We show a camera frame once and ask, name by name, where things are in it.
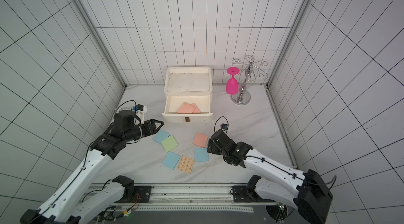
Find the white pull-out drawer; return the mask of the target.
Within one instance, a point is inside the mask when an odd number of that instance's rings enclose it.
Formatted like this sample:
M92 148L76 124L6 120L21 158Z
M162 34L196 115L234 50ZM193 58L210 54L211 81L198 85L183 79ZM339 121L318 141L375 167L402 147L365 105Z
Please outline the white pull-out drawer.
M213 119L210 96L168 96L164 112L169 123L207 123Z

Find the pink sticky note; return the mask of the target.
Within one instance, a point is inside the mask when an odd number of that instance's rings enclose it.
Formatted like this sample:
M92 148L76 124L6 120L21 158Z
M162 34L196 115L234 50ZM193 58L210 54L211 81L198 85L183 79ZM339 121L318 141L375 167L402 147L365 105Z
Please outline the pink sticky note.
M194 110L192 113L201 113L201 110L198 108L198 106L195 103L191 104L194 107Z
M178 109L177 113L179 114L189 114L192 113L194 110L194 107L189 104L189 103L183 103Z
M202 133L196 133L193 144L205 148L208 142L208 136Z

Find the white plastic drawer cabinet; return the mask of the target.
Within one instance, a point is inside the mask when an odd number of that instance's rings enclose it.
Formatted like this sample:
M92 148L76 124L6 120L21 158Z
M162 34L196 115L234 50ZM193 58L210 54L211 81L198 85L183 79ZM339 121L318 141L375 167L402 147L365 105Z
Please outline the white plastic drawer cabinet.
M166 96L206 96L212 92L210 67L170 67L166 70Z

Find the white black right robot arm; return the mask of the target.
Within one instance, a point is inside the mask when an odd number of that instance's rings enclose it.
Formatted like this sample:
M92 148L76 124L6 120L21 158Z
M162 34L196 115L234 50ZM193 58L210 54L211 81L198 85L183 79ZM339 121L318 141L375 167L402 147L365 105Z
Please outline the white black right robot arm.
M336 178L326 183L314 170L304 172L284 166L249 144L235 143L222 130L211 136L207 152L221 155L230 165L254 171L246 185L232 187L235 203L265 203L275 221L284 221L291 207L311 224L326 222L333 200L330 189Z

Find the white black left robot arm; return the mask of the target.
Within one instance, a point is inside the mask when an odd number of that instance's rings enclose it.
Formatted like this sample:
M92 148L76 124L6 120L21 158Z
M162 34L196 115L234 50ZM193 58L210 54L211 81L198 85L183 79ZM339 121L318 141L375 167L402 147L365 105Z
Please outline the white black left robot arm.
M96 177L127 144L157 134L164 123L142 121L136 111L122 110L113 122L92 142L82 163L37 210L28 209L20 218L22 224L87 224L113 203L137 203L140 199L134 181L117 176L96 195L79 203Z

